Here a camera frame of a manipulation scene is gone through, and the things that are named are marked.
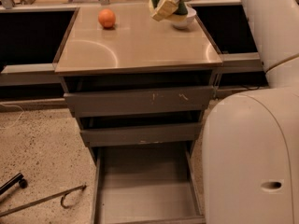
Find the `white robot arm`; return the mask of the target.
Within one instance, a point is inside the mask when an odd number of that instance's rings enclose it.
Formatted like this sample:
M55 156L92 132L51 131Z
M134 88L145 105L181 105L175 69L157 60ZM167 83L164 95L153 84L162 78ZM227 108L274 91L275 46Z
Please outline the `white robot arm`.
M241 3L268 86L223 99L206 118L206 224L299 224L299 5Z

